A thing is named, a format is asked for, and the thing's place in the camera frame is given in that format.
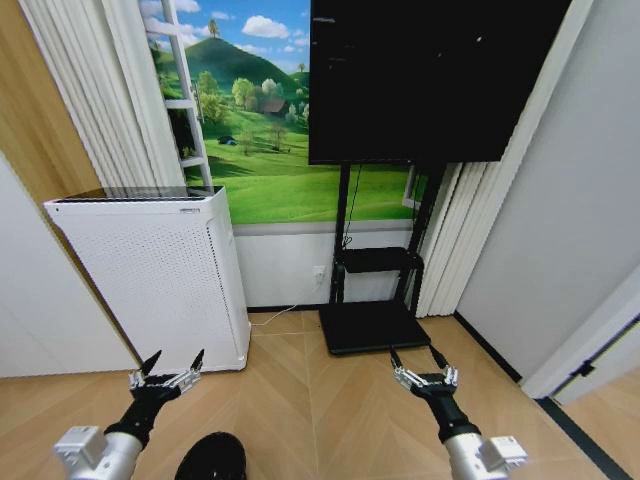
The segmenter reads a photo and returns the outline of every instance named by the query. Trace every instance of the robotic arm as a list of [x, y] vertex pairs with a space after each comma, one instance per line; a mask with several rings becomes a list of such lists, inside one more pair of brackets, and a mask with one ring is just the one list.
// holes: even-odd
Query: robotic arm
[[449, 452], [454, 480], [508, 479], [511, 469], [524, 464], [526, 452], [513, 437], [482, 438], [478, 427], [469, 421], [453, 398], [458, 386], [458, 371], [433, 346], [429, 349], [442, 369], [440, 373], [418, 375], [404, 368], [391, 348], [393, 376], [431, 408], [440, 427], [438, 438]]
[[200, 380], [204, 350], [191, 367], [177, 375], [149, 375], [160, 357], [158, 351], [140, 369], [129, 374], [133, 402], [119, 422], [104, 434], [98, 427], [72, 427], [53, 447], [72, 480], [130, 479], [140, 452], [149, 443], [162, 406], [186, 393]]

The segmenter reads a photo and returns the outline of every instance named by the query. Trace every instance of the black tv screen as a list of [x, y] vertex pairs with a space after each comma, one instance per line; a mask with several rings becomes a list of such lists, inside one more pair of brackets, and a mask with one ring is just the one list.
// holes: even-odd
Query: black tv screen
[[498, 161], [570, 0], [314, 0], [309, 163]]

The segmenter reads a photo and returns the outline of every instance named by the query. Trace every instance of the white cable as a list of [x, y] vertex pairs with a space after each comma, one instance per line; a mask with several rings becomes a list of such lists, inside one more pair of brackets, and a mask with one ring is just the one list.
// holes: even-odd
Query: white cable
[[[320, 290], [320, 287], [321, 287], [321, 286], [322, 286], [322, 282], [320, 282], [318, 285], [316, 285], [316, 288], [314, 288], [314, 289], [313, 289], [313, 291], [309, 293], [309, 295], [304, 296], [304, 297], [302, 298], [302, 301], [306, 300], [306, 299], [307, 299], [307, 298], [309, 298], [311, 295], [313, 295], [313, 294], [314, 294], [314, 293], [316, 293], [318, 290]], [[265, 326], [265, 325], [268, 325], [268, 324], [269, 324], [269, 322], [270, 322], [271, 320], [273, 320], [274, 318], [276, 318], [276, 317], [277, 317], [277, 316], [279, 316], [279, 315], [282, 315], [282, 314], [283, 314], [283, 313], [285, 313], [285, 312], [288, 312], [289, 310], [293, 310], [293, 309], [294, 309], [294, 308], [296, 308], [298, 305], [300, 305], [300, 304], [302, 303], [302, 301], [300, 301], [300, 302], [296, 303], [295, 305], [290, 306], [289, 308], [287, 308], [287, 309], [285, 309], [285, 310], [282, 310], [282, 311], [280, 311], [280, 312], [276, 313], [273, 317], [271, 317], [271, 318], [270, 318], [269, 320], [267, 320], [266, 322], [263, 322], [263, 323], [253, 323], [253, 322], [251, 322], [251, 326], [255, 326], [255, 327], [263, 327], [263, 326]]]

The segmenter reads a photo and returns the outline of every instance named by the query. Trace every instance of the tv stand shelf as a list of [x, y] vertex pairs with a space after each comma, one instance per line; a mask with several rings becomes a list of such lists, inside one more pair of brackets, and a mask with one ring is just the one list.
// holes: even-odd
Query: tv stand shelf
[[342, 250], [336, 261], [349, 273], [388, 272], [422, 266], [420, 255], [411, 254], [403, 247]]
[[429, 345], [429, 336], [402, 301], [332, 303], [320, 322], [333, 355]]

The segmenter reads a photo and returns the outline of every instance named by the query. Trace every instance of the white air purifier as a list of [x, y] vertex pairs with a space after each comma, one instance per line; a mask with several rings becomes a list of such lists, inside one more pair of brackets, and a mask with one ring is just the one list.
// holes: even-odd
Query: white air purifier
[[101, 189], [44, 204], [142, 359], [247, 362], [250, 324], [222, 187]]

